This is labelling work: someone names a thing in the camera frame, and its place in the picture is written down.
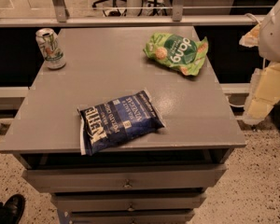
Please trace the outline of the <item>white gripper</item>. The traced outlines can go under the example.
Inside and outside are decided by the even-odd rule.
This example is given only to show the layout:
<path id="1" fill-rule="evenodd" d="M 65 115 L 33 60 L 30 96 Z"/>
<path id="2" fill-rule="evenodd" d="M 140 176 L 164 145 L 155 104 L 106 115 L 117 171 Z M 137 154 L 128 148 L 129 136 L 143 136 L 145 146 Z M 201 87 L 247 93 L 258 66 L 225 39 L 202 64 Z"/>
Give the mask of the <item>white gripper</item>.
<path id="1" fill-rule="evenodd" d="M 239 44 L 253 48 L 259 46 L 259 56 L 269 60 L 264 69 L 252 75 L 249 95 L 245 100 L 243 121 L 248 125 L 262 122 L 280 101 L 280 0 L 257 24 L 241 37 Z"/>

